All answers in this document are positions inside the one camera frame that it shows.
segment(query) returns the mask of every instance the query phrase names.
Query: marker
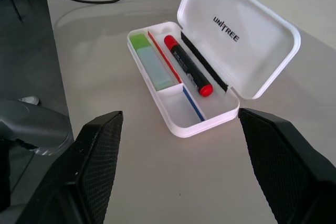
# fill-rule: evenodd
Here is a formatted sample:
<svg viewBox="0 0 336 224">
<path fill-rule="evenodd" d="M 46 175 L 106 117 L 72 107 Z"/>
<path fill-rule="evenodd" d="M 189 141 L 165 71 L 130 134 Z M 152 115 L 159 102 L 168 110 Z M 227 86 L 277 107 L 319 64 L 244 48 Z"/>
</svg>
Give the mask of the marker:
<svg viewBox="0 0 336 224">
<path fill-rule="evenodd" d="M 164 38 L 164 43 L 178 61 L 178 64 L 183 71 L 187 74 L 199 94 L 203 97 L 211 95 L 214 91 L 212 85 L 198 69 L 190 56 L 184 51 L 180 44 L 178 44 L 176 39 L 174 39 L 173 36 L 168 35 Z"/>
</svg>

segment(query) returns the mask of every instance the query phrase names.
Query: red marker cap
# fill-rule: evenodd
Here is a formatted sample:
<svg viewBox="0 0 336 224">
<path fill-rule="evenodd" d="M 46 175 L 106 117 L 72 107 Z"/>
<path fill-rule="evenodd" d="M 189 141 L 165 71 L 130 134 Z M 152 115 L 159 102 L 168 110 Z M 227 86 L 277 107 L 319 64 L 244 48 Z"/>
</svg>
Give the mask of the red marker cap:
<svg viewBox="0 0 336 224">
<path fill-rule="evenodd" d="M 212 94 L 212 92 L 214 91 L 214 88 L 212 87 L 211 84 L 205 85 L 204 87 L 201 88 L 200 95 L 203 97 L 208 97 L 209 95 Z"/>
<path fill-rule="evenodd" d="M 174 37 L 171 35 L 167 35 L 164 38 L 164 43 L 166 44 L 169 50 L 172 50 L 174 46 L 178 45 L 178 42 L 176 41 L 176 39 L 174 39 Z"/>
</svg>

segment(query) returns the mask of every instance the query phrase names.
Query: black foam strip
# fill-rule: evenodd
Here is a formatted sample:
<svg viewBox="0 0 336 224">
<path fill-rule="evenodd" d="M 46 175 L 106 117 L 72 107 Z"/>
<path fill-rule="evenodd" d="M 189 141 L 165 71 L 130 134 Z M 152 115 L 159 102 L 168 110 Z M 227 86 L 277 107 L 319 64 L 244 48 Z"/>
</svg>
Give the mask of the black foam strip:
<svg viewBox="0 0 336 224">
<path fill-rule="evenodd" d="M 214 80 L 218 83 L 218 85 L 224 89 L 224 91 L 227 91 L 228 85 L 222 81 L 222 79 L 218 76 L 216 71 L 210 66 L 210 64 L 204 59 L 203 55 L 197 50 L 197 48 L 191 43 L 191 41 L 184 35 L 183 32 L 181 32 L 181 39 L 183 42 L 189 47 L 191 52 L 196 56 L 196 58 L 200 61 L 200 63 L 205 67 L 206 71 L 209 72 L 209 74 L 214 78 Z"/>
</svg>

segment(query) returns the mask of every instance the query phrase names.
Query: green eraser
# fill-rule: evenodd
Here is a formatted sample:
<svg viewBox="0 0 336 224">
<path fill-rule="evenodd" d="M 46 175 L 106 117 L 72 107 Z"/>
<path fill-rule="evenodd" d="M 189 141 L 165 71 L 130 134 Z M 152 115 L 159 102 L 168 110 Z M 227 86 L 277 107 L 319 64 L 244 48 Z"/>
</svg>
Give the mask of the green eraser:
<svg viewBox="0 0 336 224">
<path fill-rule="evenodd" d="M 168 71 L 164 68 L 152 47 L 140 48 L 136 54 L 157 91 L 174 85 Z"/>
<path fill-rule="evenodd" d="M 133 35 L 130 37 L 130 40 L 135 51 L 137 51 L 139 48 L 151 46 L 145 34 Z"/>
</svg>

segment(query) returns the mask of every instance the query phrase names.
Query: case lid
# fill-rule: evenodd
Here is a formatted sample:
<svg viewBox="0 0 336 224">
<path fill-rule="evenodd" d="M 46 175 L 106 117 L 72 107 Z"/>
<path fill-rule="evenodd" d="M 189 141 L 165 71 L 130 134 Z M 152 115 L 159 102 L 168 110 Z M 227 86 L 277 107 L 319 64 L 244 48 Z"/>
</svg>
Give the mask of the case lid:
<svg viewBox="0 0 336 224">
<path fill-rule="evenodd" d="M 300 48 L 298 30 L 256 0 L 182 0 L 177 19 L 223 81 L 260 97 Z"/>
</svg>

